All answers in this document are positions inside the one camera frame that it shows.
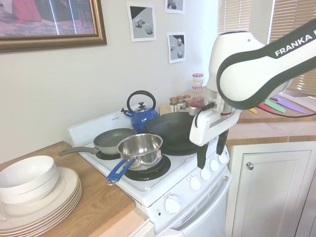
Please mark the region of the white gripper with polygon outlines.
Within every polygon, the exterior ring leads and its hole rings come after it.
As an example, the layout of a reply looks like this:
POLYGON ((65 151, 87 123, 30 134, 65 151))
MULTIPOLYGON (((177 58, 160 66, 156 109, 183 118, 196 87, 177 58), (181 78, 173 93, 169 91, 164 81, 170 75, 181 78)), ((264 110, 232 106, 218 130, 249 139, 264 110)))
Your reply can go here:
POLYGON ((233 110, 230 115, 222 116, 214 109, 203 111, 194 116, 189 139, 193 144, 202 146, 197 148, 198 168, 204 169, 208 142, 217 136, 219 138, 216 154, 221 155, 223 153, 229 133, 228 129, 237 123, 239 117, 240 110, 233 110))

